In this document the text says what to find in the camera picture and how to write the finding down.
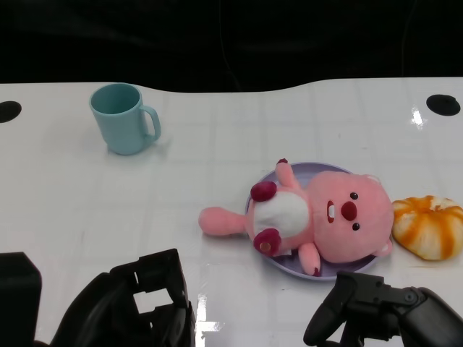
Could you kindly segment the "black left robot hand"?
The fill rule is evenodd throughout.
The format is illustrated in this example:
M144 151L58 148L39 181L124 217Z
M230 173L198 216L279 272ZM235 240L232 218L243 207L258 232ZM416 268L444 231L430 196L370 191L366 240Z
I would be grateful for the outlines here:
M172 302L141 313L135 294ZM194 346L195 316L179 254L168 249L96 276L65 312L52 346Z

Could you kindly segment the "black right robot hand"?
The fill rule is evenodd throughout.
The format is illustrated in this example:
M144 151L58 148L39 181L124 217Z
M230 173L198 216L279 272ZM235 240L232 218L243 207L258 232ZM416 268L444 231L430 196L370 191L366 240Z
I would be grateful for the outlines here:
M394 288L381 276L341 271L305 331L307 346L461 346L462 318L428 288Z

